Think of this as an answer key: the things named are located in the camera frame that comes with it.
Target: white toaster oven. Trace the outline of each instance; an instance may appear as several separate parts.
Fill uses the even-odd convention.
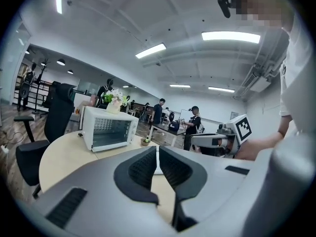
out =
[[[128,145],[135,136],[138,118],[127,113],[108,113],[104,109],[86,107],[83,114],[82,134],[93,152]]]

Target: white vase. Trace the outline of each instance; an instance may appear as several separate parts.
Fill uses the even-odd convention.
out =
[[[121,101],[111,102],[107,106],[107,112],[112,114],[118,114],[120,111]]]

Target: small potted plant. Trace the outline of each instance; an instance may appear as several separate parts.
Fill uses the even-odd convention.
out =
[[[103,104],[109,103],[107,112],[118,114],[121,105],[127,106],[129,100],[127,100],[126,96],[123,96],[122,92],[119,92],[119,89],[112,89],[101,95],[101,101]]]

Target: white plug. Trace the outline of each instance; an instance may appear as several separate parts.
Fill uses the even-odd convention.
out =
[[[1,145],[1,150],[5,153],[8,154],[9,153],[9,149],[4,147],[4,145]]]

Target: table top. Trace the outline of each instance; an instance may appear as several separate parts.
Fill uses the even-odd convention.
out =
[[[179,129],[178,131],[176,131],[176,132],[171,131],[171,130],[169,130],[169,126],[168,126],[168,125],[152,124],[152,126],[153,126],[153,127],[160,128],[161,130],[164,130],[164,131],[166,131],[166,132],[168,132],[168,133],[171,133],[171,134],[173,134],[173,135],[176,135],[176,136],[185,133],[185,130],[180,130],[180,129]]]
[[[128,146],[92,152],[86,147],[78,132],[63,135],[49,145],[43,154],[39,165],[39,183],[43,192],[74,172],[76,169],[94,160],[114,156],[130,150],[142,148],[141,137],[134,136]],[[149,146],[158,146],[150,142]],[[158,195],[158,212],[168,223],[172,220],[175,193],[164,175],[154,175],[152,192]]]

